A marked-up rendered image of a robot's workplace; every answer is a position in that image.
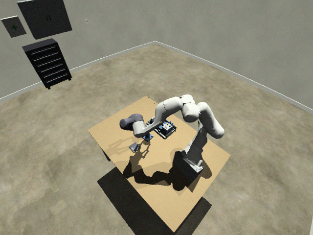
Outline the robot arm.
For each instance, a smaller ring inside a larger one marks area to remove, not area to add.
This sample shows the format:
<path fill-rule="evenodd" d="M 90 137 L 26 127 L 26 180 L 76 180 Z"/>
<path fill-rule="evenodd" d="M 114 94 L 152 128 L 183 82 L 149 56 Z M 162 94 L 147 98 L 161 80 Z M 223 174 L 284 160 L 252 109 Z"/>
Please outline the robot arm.
<path fill-rule="evenodd" d="M 121 119 L 119 125 L 123 130 L 134 132 L 136 138 L 142 138 L 151 131 L 160 127 L 167 117 L 181 110 L 184 121 L 191 123 L 198 120 L 199 128 L 197 134 L 181 154 L 189 163 L 197 169 L 202 168 L 203 147 L 207 143 L 207 133 L 216 139 L 222 138 L 224 129 L 220 126 L 210 107 L 205 102 L 197 105 L 191 95 L 173 97 L 159 103 L 155 110 L 155 119 L 152 124 L 145 127 L 143 116 L 141 114 L 132 114 L 128 118 Z"/>

